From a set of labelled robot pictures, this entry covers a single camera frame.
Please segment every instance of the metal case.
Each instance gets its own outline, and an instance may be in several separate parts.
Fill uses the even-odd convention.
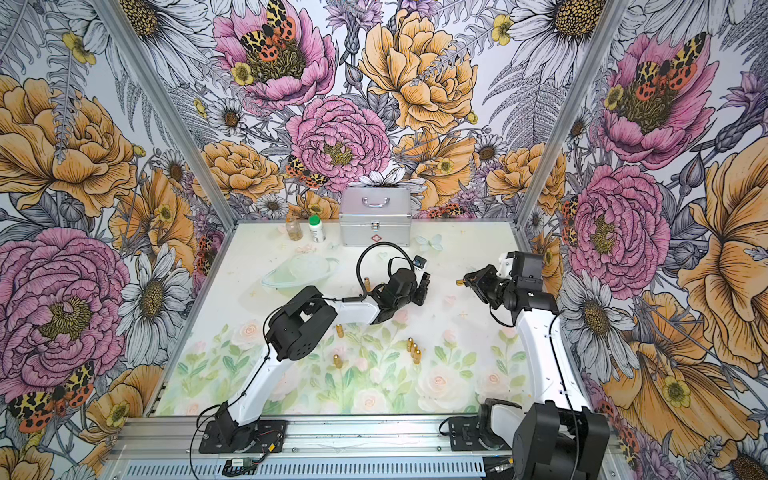
[[[348,247],[411,242],[411,190],[350,187],[341,199],[341,236]]]

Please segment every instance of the table surface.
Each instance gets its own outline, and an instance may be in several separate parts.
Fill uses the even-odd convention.
[[[343,246],[339,224],[323,223],[322,243],[312,241],[306,223],[299,241],[290,240],[282,225],[239,225],[155,415],[197,415],[247,380],[260,361],[264,318],[289,299],[261,285],[284,260],[310,252],[337,258],[339,269],[318,284],[320,291],[359,294],[355,264],[363,248]],[[291,366],[265,415],[476,412],[486,397],[530,406],[530,374],[515,329],[496,324],[469,288],[455,285],[467,272],[496,264],[500,253],[516,250],[508,223],[414,221],[411,236],[405,250],[425,257],[432,275],[424,305],[409,304],[379,325],[345,325],[343,338],[330,329]],[[388,247],[371,250],[362,275],[374,286],[385,282],[386,265],[398,255]],[[396,260],[393,267],[402,264]],[[422,351],[419,365],[406,350],[409,337]]]

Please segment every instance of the black cable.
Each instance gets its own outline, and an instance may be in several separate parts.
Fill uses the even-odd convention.
[[[366,248],[365,250],[363,250],[362,253],[360,254],[360,258],[357,259],[357,266],[355,267],[355,273],[357,274],[357,283],[360,284],[360,289],[362,290],[362,295],[360,295],[359,298],[355,298],[355,301],[357,301],[357,300],[364,300],[368,296],[368,290],[366,290],[366,285],[362,281],[362,277],[360,276],[360,265],[362,264],[362,259],[366,255],[366,253],[368,253],[371,249],[374,249],[376,247],[380,247],[382,245],[386,245],[388,247],[392,247],[392,248],[398,250],[400,253],[402,253],[402,255],[405,257],[405,259],[408,260],[408,263],[409,263],[409,265],[411,267],[411,271],[413,272],[414,275],[416,274],[416,268],[413,266],[413,260],[411,260],[411,257],[408,256],[408,254],[406,253],[405,250],[403,250],[398,245],[395,245],[392,242],[378,242],[378,243],[374,243],[373,245],[371,245],[368,248]]]
[[[563,385],[563,395],[565,396],[565,401],[568,402],[568,408],[571,409],[571,415],[574,417],[574,438],[576,439],[576,459],[574,460],[574,469],[571,470],[571,479],[574,480],[574,476],[576,475],[576,467],[578,466],[578,456],[579,451],[581,449],[581,446],[579,445],[579,438],[578,438],[578,420],[576,419],[576,412],[574,412],[574,406],[571,404],[571,399],[568,398],[568,391],[567,386],[565,385],[565,377],[563,377],[563,371],[560,370],[560,362],[558,361],[558,354],[554,350],[554,342],[552,341],[552,326],[554,325],[554,322],[558,318],[555,317],[552,320],[552,323],[549,324],[549,346],[552,348],[552,356],[554,357],[554,364],[558,367],[558,374],[560,375],[560,382]]]
[[[515,328],[515,326],[514,326],[514,325],[507,325],[506,323],[504,323],[504,322],[502,322],[501,320],[499,320],[498,318],[496,318],[496,315],[494,315],[494,314],[493,314],[493,309],[491,308],[491,304],[490,304],[490,303],[488,304],[488,313],[490,313],[490,314],[491,314],[491,316],[493,317],[493,319],[494,319],[494,320],[496,320],[496,323],[498,323],[499,325],[501,325],[501,326],[505,326],[505,327],[507,327],[507,328],[510,328],[510,329],[511,329],[511,328]]]

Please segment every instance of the case handle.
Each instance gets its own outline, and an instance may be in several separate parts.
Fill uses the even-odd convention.
[[[362,204],[368,208],[381,208],[381,207],[385,207],[388,203],[389,203],[389,197],[384,197],[384,201],[380,204],[369,204],[368,197],[362,198]]]

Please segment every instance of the ventilation grille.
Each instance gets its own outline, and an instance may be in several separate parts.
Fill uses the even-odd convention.
[[[225,460],[193,460],[200,480],[226,478]],[[482,458],[294,458],[267,459],[259,468],[237,478],[479,478],[485,477]],[[194,480],[188,460],[131,460],[124,480]]]

